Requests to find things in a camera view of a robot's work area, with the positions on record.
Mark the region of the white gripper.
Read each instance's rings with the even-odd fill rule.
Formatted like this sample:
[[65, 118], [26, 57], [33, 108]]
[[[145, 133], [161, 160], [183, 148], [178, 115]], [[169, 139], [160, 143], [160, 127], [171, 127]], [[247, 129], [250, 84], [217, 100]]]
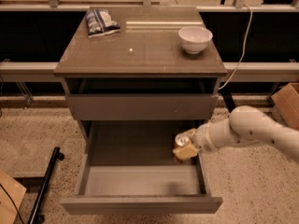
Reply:
[[186, 131], [184, 135], [188, 138], [192, 138], [194, 145], [187, 144], [183, 147], [175, 146], [173, 148], [174, 156], [183, 161], [195, 157], [199, 151], [202, 153], [216, 152], [218, 148], [210, 137], [210, 127], [210, 123], [205, 123], [197, 129], [193, 128]]

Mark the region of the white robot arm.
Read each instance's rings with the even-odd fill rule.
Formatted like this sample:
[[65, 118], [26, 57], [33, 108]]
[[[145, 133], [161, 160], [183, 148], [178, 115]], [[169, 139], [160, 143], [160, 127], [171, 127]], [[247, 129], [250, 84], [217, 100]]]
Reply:
[[227, 119], [179, 133], [173, 154], [184, 161], [199, 153], [217, 152], [225, 147], [250, 147], [260, 142], [299, 162], [299, 132], [247, 105], [235, 108]]

